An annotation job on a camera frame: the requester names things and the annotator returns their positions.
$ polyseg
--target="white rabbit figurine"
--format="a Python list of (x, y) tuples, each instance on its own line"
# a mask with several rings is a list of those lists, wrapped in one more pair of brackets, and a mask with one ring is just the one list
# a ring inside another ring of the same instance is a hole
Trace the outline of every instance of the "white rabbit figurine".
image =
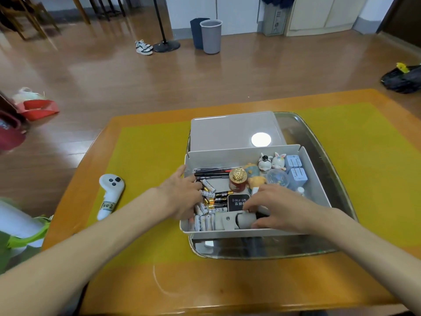
[(272, 167), (272, 156), (263, 155), (263, 153), (260, 153), (259, 162), (257, 163), (257, 166), (259, 167), (259, 170), (266, 173), (268, 170)]
[(285, 156), (287, 156), (287, 154), (279, 155), (275, 152), (275, 157), (272, 159), (272, 168), (286, 171)]

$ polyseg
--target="sneaker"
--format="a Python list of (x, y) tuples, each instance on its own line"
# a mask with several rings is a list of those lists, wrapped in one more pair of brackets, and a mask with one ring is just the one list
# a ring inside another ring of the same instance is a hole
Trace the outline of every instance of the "sneaker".
[(141, 55), (151, 55), (153, 53), (152, 49), (148, 48), (145, 43), (141, 44), (140, 42), (136, 42), (136, 52)]
[(154, 48), (152, 45), (145, 43), (143, 40), (136, 41), (136, 48), (138, 48), (140, 45), (145, 45), (150, 50)]

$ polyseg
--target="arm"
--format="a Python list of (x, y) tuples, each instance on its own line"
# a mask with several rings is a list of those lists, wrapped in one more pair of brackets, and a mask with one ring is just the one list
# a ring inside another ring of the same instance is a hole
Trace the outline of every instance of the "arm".
[(252, 228), (276, 228), (325, 237), (369, 272), (402, 303), (421, 315), (421, 260), (371, 233), (337, 208), (319, 206), (279, 185), (264, 185), (244, 209), (271, 215)]
[(117, 212), (0, 276), (0, 315), (57, 315), (94, 273), (166, 218), (193, 215), (202, 200), (194, 176), (181, 166)]

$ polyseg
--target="plush toy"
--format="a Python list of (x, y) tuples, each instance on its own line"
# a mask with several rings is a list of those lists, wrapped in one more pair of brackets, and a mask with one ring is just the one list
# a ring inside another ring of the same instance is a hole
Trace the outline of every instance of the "plush toy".
[(263, 155), (263, 153), (260, 153), (259, 162), (257, 163), (257, 166), (259, 167), (259, 170), (261, 170), (263, 173), (266, 173), (268, 170), (272, 168), (272, 156)]
[(259, 168), (257, 167), (256, 164), (249, 163), (246, 166), (244, 166), (244, 169), (247, 173), (248, 178), (260, 175), (260, 170), (259, 170)]
[(251, 190), (253, 189), (253, 187), (259, 187), (263, 184), (266, 184), (266, 177), (264, 176), (253, 176), (248, 178), (248, 187)]
[(287, 156), (287, 154), (279, 155), (278, 153), (275, 152), (275, 157), (272, 159), (272, 168), (286, 171), (287, 169), (285, 167), (285, 159), (284, 159), (285, 156)]

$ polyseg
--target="small white bottle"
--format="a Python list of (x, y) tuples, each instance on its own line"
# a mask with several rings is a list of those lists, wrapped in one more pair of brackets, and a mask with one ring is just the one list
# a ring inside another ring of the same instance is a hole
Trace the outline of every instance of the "small white bottle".
[(302, 187), (298, 187), (296, 192), (301, 196), (304, 196), (304, 189)]

